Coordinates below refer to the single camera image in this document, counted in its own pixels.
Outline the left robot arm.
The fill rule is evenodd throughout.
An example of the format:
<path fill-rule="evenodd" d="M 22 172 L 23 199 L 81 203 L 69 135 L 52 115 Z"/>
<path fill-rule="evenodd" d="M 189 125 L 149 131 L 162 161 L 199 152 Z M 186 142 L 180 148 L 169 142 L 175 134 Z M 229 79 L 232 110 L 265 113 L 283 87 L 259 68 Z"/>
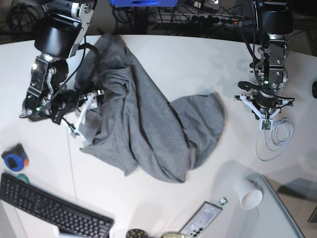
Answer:
<path fill-rule="evenodd" d="M 235 96 L 247 105 L 260 122 L 260 130 L 272 130 L 273 119 L 293 97 L 282 97 L 288 81 L 285 62 L 289 55 L 286 34 L 293 32 L 293 2 L 291 0 L 254 0 L 250 4 L 253 31 L 261 34 L 261 45 L 248 45 L 252 56 L 256 84 L 238 82 L 238 87 L 250 95 Z"/>

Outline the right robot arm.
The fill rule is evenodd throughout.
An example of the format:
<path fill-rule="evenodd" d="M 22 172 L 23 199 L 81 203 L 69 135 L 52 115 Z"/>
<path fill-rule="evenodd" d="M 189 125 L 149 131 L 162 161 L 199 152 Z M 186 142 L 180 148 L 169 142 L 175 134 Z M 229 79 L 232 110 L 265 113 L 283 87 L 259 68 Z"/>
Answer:
<path fill-rule="evenodd" d="M 20 118 L 37 122 L 50 119 L 64 123 L 72 137 L 84 137 L 86 112 L 98 106 L 104 93 L 92 85 L 97 73 L 99 52 L 86 42 L 97 4 L 95 0 L 27 0 L 26 4 L 44 8 L 44 17 L 38 28 L 34 46 L 40 51 L 32 64 L 31 81 L 22 104 Z M 89 49 L 95 63 L 88 78 L 75 89 L 67 83 L 69 74 L 66 60 L 79 50 Z"/>

